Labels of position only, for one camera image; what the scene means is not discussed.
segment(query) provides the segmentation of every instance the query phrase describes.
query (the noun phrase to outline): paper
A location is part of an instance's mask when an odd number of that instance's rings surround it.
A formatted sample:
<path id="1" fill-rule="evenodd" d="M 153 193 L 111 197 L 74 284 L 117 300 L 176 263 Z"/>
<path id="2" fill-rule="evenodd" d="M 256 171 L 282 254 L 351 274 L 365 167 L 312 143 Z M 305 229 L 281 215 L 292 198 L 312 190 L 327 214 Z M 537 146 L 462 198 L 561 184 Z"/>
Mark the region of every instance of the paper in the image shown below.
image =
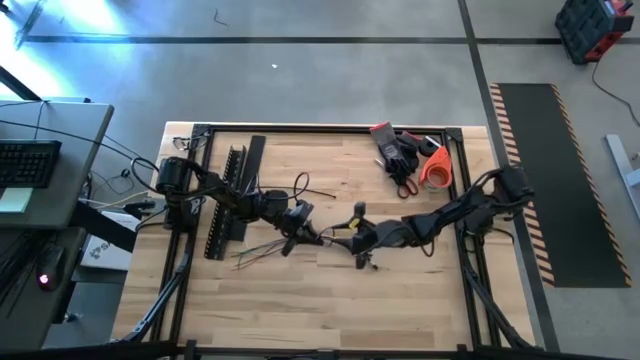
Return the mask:
<path id="1" fill-rule="evenodd" d="M 103 211 L 102 215 L 132 231 L 135 231 L 136 225 L 140 223 L 140 220 L 129 214 Z M 92 235 L 89 238 L 89 245 L 87 245 L 87 251 L 85 251 L 80 265 L 127 271 L 129 270 L 130 262 L 130 252 L 122 250 L 119 247 L 111 245 L 99 237 Z"/>
<path id="2" fill-rule="evenodd" d="M 32 188 L 6 188 L 0 196 L 0 212 L 24 212 L 31 199 Z"/>

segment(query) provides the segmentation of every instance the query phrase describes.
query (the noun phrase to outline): gray floor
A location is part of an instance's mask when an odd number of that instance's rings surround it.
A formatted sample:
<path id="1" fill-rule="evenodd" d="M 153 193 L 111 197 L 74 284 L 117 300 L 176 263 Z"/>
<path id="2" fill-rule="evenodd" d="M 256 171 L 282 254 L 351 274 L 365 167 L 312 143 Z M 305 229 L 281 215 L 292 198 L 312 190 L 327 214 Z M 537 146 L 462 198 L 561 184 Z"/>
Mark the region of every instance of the gray floor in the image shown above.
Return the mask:
<path id="1" fill-rule="evenodd" d="M 109 135 L 155 158 L 166 121 L 267 121 L 486 125 L 467 45 L 444 44 L 86 44 L 29 38 L 15 50 L 36 1 L 18 1 L 9 25 L 0 18 L 0 61 L 40 94 L 87 96 L 115 105 Z M 452 0 L 39 1 L 31 36 L 127 35 L 464 37 Z M 555 38 L 561 0 L 467 0 L 476 36 Z M 640 26 L 630 36 L 640 36 Z M 640 222 L 602 136 L 619 134 L 640 151 L 640 128 L 622 105 L 591 84 L 592 66 L 576 67 L 560 46 L 480 46 L 489 82 L 554 83 L 565 100 L 585 158 L 630 268 L 640 279 Z M 617 45 L 598 79 L 640 108 L 640 45 Z M 0 88 L 0 94 L 7 92 Z M 101 151 L 94 168 L 112 176 L 128 164 Z M 119 196 L 103 190 L 99 197 Z M 78 291 L 72 310 L 83 326 L 50 334 L 49 346 L 95 343 L 108 331 L 82 333 L 108 320 L 91 315 L 96 297 Z M 640 291 L 546 289 L 561 349 L 640 358 Z M 104 304 L 105 314 L 113 305 Z M 535 312 L 532 320 L 537 323 Z"/>

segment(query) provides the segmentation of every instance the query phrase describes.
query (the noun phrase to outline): glove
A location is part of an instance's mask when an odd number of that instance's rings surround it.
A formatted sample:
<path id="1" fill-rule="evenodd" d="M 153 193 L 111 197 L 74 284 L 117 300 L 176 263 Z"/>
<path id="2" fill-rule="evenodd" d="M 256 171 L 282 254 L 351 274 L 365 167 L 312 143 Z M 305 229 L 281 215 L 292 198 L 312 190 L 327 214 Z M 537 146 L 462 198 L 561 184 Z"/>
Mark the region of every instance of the glove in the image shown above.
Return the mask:
<path id="1" fill-rule="evenodd" d="M 411 158 L 407 159 L 406 155 L 410 155 L 411 149 L 408 146 L 403 148 L 398 142 L 389 122 L 375 126 L 369 131 L 384 158 L 384 170 L 390 174 L 397 185 L 404 185 L 407 182 L 407 177 L 413 174 L 418 167 L 417 155 L 415 155 L 416 161 Z"/>

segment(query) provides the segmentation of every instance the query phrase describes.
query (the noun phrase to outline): mouse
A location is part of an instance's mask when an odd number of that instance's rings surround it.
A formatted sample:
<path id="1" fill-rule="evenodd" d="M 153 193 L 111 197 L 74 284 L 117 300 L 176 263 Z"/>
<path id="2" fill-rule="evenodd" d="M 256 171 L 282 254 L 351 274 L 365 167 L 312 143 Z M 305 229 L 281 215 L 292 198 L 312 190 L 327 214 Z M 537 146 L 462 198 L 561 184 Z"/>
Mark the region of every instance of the mouse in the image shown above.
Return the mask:
<path id="1" fill-rule="evenodd" d="M 60 285 L 64 272 L 64 248 L 46 245 L 36 263 L 36 280 L 43 291 L 54 291 Z"/>

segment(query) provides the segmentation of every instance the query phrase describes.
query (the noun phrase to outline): wooden table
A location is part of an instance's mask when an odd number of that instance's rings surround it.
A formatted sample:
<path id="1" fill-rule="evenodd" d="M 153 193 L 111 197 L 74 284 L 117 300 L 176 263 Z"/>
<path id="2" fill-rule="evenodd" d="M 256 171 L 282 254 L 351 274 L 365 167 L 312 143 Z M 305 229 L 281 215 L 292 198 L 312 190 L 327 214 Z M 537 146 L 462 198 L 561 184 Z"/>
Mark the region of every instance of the wooden table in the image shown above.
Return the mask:
<path id="1" fill-rule="evenodd" d="M 193 123 L 167 123 L 158 163 L 168 156 L 186 157 L 172 138 L 188 137 L 192 128 Z M 462 131 L 475 180 L 496 167 L 491 145 L 484 127 Z M 248 146 L 251 135 L 217 133 L 209 170 L 222 173 L 229 147 Z M 317 229 L 347 220 L 356 201 L 367 203 L 366 217 L 373 222 L 433 211 L 449 201 L 446 191 L 424 189 L 417 197 L 397 198 L 395 185 L 374 157 L 379 157 L 378 150 L 368 135 L 269 133 L 260 182 L 265 187 L 292 186 L 298 173 L 309 172 L 310 189 L 337 197 L 302 196 L 315 205 L 311 218 Z M 452 158 L 460 179 L 457 156 Z M 236 271 L 233 253 L 278 239 L 279 233 L 262 221 L 250 224 L 245 242 L 230 242 L 224 261 L 207 260 L 203 253 L 214 207 L 210 200 L 203 208 L 180 343 L 195 339 L 199 347 L 421 351 L 470 346 L 452 226 L 436 239 L 432 258 L 413 248 L 375 250 L 379 271 L 356 270 L 351 255 L 339 246 L 308 245 L 297 246 L 287 258 L 276 254 Z M 160 227 L 138 236 L 113 337 L 130 332 L 156 299 L 168 243 L 169 233 Z M 489 234 L 485 253 L 495 301 L 520 335 L 533 343 L 511 239 Z M 176 264 L 181 256 L 179 250 Z M 484 309 L 476 303 L 482 339 L 488 343 Z M 172 310 L 170 303 L 164 339 Z"/>

